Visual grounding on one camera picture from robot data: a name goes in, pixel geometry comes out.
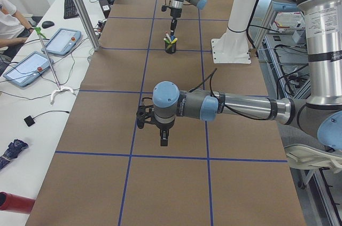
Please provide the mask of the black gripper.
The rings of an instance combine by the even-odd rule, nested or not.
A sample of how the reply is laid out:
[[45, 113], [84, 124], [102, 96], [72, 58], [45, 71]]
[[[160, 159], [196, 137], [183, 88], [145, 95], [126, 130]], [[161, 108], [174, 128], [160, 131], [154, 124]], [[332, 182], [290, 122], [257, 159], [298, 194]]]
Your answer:
[[160, 146], [168, 146], [168, 136], [171, 123], [160, 123], [158, 128], [160, 130]]
[[177, 19], [181, 17], [182, 9], [179, 8], [170, 8], [170, 16], [173, 18], [170, 23], [170, 34], [174, 35], [176, 26], [177, 26]]

